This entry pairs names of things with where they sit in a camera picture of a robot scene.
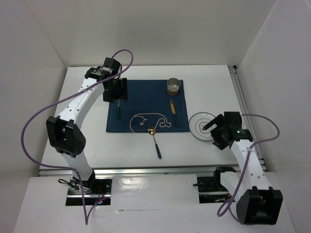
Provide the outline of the gold fork green handle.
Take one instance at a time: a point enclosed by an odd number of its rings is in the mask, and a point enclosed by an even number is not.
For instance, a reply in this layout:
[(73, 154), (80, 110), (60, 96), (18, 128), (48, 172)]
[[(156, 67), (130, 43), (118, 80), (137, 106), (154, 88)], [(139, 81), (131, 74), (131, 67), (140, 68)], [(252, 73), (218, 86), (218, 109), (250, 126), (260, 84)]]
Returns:
[(117, 119), (121, 119), (121, 99), (118, 100), (118, 108), (117, 108)]

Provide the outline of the blue whale placemat cloth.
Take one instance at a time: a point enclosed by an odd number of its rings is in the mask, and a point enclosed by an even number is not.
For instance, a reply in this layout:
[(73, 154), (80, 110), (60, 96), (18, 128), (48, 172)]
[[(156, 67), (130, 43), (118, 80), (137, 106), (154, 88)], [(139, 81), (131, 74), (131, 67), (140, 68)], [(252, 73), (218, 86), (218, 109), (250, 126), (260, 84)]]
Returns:
[[(155, 127), (157, 133), (189, 132), (184, 82), (178, 94), (167, 92), (166, 80), (129, 80), (128, 100), (121, 100), (121, 119), (117, 119), (118, 101), (109, 104), (106, 132), (146, 133)], [(170, 100), (173, 100), (179, 127), (175, 126)]]

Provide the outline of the small metal cup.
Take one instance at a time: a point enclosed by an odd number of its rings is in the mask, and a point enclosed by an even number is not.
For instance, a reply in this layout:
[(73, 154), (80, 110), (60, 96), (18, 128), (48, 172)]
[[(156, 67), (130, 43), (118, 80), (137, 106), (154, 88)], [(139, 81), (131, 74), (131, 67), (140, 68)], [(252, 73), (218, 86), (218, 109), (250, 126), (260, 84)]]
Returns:
[(179, 91), (179, 87), (181, 85), (181, 81), (177, 78), (169, 78), (167, 80), (167, 92), (169, 95), (177, 95)]

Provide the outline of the gold knife green handle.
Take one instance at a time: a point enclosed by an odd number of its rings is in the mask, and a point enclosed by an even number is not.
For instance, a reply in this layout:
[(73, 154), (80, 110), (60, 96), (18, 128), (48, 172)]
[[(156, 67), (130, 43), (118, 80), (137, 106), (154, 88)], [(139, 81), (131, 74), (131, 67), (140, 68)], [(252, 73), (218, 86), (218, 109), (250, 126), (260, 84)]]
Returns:
[(177, 115), (176, 115), (176, 111), (175, 111), (173, 100), (170, 100), (170, 105), (171, 105), (171, 111), (172, 111), (172, 114), (173, 114), (174, 120), (175, 120), (175, 126), (179, 127), (179, 121), (178, 121), (178, 118), (177, 118)]

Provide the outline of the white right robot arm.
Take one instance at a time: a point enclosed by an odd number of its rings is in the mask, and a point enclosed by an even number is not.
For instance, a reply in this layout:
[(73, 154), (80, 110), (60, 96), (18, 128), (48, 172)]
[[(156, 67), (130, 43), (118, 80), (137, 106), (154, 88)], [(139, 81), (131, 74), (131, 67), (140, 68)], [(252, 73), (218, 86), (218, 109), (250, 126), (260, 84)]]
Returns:
[(255, 141), (248, 129), (242, 128), (242, 114), (224, 112), (203, 126), (210, 130), (213, 145), (223, 150), (230, 148), (235, 155), (241, 173), (230, 167), (218, 167), (212, 178), (217, 190), (226, 189), (231, 197), (218, 209), (217, 216), (231, 212), (235, 203), (233, 218), (242, 225), (275, 225), (283, 202), (280, 190), (273, 188), (261, 167)]

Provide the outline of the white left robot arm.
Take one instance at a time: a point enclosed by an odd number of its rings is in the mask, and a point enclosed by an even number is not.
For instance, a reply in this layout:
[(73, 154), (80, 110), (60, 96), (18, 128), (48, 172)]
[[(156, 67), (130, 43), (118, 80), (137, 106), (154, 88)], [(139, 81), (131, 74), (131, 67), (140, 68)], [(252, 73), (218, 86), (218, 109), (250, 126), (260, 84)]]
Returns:
[(74, 168), (74, 184), (84, 193), (96, 188), (95, 173), (89, 166), (84, 148), (86, 138), (81, 132), (83, 121), (99, 96), (105, 102), (127, 99), (127, 79), (121, 78), (120, 62), (106, 58), (99, 67), (91, 67), (85, 74), (81, 94), (74, 97), (58, 116), (46, 121), (50, 145), (62, 154), (69, 167)]

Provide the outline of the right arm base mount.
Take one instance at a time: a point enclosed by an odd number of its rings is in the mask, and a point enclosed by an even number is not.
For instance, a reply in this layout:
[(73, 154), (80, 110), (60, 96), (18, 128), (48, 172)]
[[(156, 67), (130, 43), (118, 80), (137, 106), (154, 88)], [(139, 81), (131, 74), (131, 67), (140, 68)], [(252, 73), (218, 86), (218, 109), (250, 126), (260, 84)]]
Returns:
[(199, 194), (199, 203), (223, 203), (231, 198), (228, 190), (220, 183), (222, 169), (216, 169), (213, 175), (199, 176), (193, 184)]

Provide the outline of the right side aluminium rail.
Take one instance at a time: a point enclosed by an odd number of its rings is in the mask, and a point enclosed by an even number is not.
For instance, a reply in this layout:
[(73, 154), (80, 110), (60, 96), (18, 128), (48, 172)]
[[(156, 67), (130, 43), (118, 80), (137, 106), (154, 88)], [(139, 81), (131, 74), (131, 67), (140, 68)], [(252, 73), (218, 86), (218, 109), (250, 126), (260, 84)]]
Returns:
[[(229, 73), (230, 73), (230, 76), (231, 76), (231, 80), (232, 80), (233, 85), (234, 85), (234, 89), (235, 89), (235, 92), (236, 92), (236, 95), (237, 95), (237, 98), (238, 98), (238, 102), (239, 102), (239, 106), (240, 106), (240, 109), (242, 111), (242, 114), (248, 114), (249, 111), (248, 111), (246, 99), (245, 99), (245, 96), (244, 96), (244, 93), (243, 93), (243, 90), (242, 90), (242, 86), (241, 86), (241, 83), (240, 83), (240, 80), (239, 80), (239, 77), (238, 77), (238, 74), (237, 74), (238, 67), (236, 65), (228, 65), (227, 67), (228, 67), (228, 70), (229, 70)], [(255, 130), (254, 130), (254, 127), (253, 127), (253, 124), (252, 124), (251, 117), (250, 116), (243, 116), (242, 119), (244, 120), (244, 124), (243, 125), (247, 129), (250, 130), (253, 139), (256, 141), (257, 137), (256, 137)], [(255, 151), (257, 153), (259, 162), (260, 162), (263, 170), (267, 171), (264, 158), (262, 156), (262, 153), (261, 153), (260, 148), (259, 148), (258, 145), (255, 146)]]

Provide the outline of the aluminium rail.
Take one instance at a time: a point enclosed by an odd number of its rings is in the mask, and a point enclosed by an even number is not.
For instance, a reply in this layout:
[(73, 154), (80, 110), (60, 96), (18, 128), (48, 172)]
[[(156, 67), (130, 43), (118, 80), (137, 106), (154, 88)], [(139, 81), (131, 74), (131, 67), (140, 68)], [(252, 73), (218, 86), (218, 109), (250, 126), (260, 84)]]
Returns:
[[(96, 175), (140, 175), (140, 174), (177, 174), (177, 173), (213, 173), (219, 166), (230, 166), (236, 171), (238, 165), (216, 165), (216, 166), (169, 166), (169, 167), (138, 167), (138, 168), (94, 168)], [(71, 175), (70, 170), (40, 169), (38, 176), (66, 176)]]
[[(238, 102), (239, 102), (239, 106), (240, 106), (240, 109), (242, 111), (242, 114), (248, 114), (249, 111), (248, 111), (246, 99), (245, 99), (245, 96), (244, 96), (244, 93), (243, 93), (243, 90), (242, 90), (242, 86), (241, 86), (241, 83), (240, 83), (240, 80), (239, 80), (239, 77), (238, 77), (238, 74), (237, 74), (238, 67), (236, 65), (228, 65), (227, 67), (228, 67), (228, 70), (229, 70), (229, 73), (230, 73), (230, 76), (231, 76), (231, 80), (232, 80), (233, 85), (234, 85), (234, 89), (235, 89), (235, 92), (236, 92), (236, 95), (237, 95), (237, 98), (238, 98)], [(243, 116), (242, 119), (244, 120), (244, 124), (243, 125), (247, 129), (250, 130), (253, 139), (256, 141), (257, 137), (256, 137), (255, 130), (254, 130), (254, 127), (253, 127), (253, 124), (252, 124), (251, 117), (250, 116)], [(263, 170), (267, 171), (264, 158), (262, 156), (262, 153), (261, 153), (260, 148), (259, 148), (258, 145), (255, 146), (255, 151), (257, 153), (259, 162), (260, 162)]]

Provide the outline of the front aluminium rail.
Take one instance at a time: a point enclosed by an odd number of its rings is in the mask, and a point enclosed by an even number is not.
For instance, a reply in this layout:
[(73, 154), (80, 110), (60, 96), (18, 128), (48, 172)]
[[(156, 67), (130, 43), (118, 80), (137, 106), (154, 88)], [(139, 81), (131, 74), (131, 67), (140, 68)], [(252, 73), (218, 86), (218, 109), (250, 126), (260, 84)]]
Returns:
[[(216, 166), (169, 166), (169, 167), (138, 167), (138, 168), (94, 168), (96, 175), (140, 175), (140, 174), (177, 174), (177, 173), (213, 173), (219, 166), (230, 166), (236, 171), (238, 165), (216, 165)], [(71, 175), (70, 170), (40, 169), (38, 176), (66, 176)]]

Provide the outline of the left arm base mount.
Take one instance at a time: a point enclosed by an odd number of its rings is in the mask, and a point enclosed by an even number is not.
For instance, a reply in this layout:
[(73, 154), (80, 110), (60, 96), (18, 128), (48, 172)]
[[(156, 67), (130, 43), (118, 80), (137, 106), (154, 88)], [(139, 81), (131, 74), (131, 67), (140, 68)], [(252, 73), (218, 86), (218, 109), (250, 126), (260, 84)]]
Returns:
[[(59, 179), (58, 182), (68, 186), (66, 206), (83, 205), (81, 194), (82, 189), (78, 181), (71, 178), (69, 181)], [(112, 179), (95, 179), (91, 188), (83, 186), (86, 206), (92, 206), (94, 204), (99, 206), (110, 205), (111, 189)]]

